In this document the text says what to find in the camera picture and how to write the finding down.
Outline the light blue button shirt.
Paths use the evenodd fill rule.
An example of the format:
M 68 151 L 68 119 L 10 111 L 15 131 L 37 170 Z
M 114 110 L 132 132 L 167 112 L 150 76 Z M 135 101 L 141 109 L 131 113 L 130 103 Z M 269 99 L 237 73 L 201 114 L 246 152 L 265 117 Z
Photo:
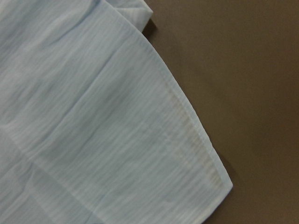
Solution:
M 200 224 L 233 184 L 143 0 L 0 3 L 0 221 Z

